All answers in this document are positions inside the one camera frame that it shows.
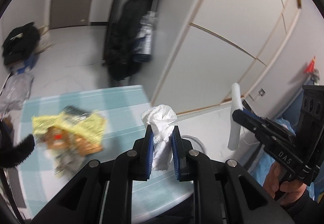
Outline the white tissue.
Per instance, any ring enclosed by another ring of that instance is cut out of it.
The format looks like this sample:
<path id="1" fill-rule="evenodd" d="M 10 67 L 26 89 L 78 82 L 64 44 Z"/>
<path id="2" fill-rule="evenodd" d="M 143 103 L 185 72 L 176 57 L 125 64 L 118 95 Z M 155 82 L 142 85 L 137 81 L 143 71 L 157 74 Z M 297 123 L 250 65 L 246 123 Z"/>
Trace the white tissue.
<path id="1" fill-rule="evenodd" d="M 150 125 L 153 132 L 153 171 L 167 170 L 173 155 L 171 135 L 177 120 L 177 115 L 170 106 L 158 105 L 141 114 L 145 126 Z"/>

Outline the yellow snack wrapper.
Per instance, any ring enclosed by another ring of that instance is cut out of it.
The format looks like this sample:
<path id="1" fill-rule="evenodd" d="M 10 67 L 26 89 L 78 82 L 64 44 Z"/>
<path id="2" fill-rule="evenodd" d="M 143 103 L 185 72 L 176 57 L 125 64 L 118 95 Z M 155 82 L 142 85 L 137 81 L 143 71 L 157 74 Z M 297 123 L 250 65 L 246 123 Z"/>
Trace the yellow snack wrapper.
<path id="1" fill-rule="evenodd" d="M 36 142 L 54 158 L 58 177 L 77 173 L 88 155 L 103 150 L 107 119 L 98 112 L 66 106 L 56 116 L 33 116 L 31 121 Z"/>

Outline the black hanging coat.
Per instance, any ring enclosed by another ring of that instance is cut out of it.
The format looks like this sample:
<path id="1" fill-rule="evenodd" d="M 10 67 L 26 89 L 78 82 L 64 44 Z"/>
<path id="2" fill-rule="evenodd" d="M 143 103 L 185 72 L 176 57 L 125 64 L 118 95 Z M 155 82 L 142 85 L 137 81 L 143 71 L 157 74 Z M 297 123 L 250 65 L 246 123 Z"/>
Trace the black hanging coat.
<path id="1" fill-rule="evenodd" d="M 136 74 L 141 64 L 133 60 L 133 46 L 140 30 L 140 20 L 150 10 L 153 0 L 128 0 L 108 41 L 106 63 L 110 77 L 119 82 Z"/>

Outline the silver folded umbrella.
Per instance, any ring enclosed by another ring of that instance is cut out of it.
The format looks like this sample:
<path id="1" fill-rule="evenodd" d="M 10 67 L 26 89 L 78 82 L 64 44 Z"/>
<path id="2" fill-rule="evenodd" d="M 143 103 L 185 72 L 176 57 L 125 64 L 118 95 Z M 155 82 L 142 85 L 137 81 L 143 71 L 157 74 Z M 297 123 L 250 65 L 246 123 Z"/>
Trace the silver folded umbrella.
<path id="1" fill-rule="evenodd" d="M 133 61 L 147 63 L 151 60 L 153 34 L 157 13 L 148 11 L 140 20 L 140 28 L 137 32 L 132 54 Z"/>

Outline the grey plastic bag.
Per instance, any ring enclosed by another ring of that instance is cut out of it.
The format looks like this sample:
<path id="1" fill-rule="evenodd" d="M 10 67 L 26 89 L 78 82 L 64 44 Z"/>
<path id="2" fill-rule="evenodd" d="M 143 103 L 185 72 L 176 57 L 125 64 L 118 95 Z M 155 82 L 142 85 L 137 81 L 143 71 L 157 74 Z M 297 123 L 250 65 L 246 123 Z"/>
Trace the grey plastic bag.
<path id="1" fill-rule="evenodd" d="M 7 80 L 1 93 L 1 114 L 22 109 L 24 101 L 30 97 L 32 82 L 31 73 L 13 75 Z"/>

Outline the beige tote bag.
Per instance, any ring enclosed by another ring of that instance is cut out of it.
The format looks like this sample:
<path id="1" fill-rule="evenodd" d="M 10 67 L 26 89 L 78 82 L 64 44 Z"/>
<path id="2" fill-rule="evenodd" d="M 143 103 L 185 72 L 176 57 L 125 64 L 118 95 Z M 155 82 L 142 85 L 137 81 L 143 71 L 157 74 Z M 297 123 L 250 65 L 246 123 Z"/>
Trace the beige tote bag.
<path id="1" fill-rule="evenodd" d="M 53 46 L 50 37 L 49 26 L 42 26 L 38 29 L 40 40 L 38 42 L 37 48 L 35 49 L 36 54 L 40 54 Z"/>

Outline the black clothes pile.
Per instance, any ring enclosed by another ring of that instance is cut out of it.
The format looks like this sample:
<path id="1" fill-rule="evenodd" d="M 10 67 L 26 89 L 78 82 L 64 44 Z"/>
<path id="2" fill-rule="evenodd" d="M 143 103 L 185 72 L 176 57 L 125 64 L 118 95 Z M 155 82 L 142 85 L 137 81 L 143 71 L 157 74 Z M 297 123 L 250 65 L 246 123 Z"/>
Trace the black clothes pile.
<path id="1" fill-rule="evenodd" d="M 39 31 L 34 22 L 13 29 L 2 45 L 4 65 L 10 66 L 28 59 L 36 49 L 39 40 Z"/>

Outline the red wall hook item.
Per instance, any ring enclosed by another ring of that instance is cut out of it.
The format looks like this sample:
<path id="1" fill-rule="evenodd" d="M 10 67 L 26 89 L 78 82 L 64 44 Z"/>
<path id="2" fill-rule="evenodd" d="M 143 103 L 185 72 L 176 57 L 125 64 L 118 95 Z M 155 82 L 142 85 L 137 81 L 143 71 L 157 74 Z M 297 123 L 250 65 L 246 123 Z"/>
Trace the red wall hook item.
<path id="1" fill-rule="evenodd" d="M 313 73 L 315 69 L 315 63 L 316 63 L 316 56 L 312 58 L 311 62 L 306 67 L 304 73 Z"/>

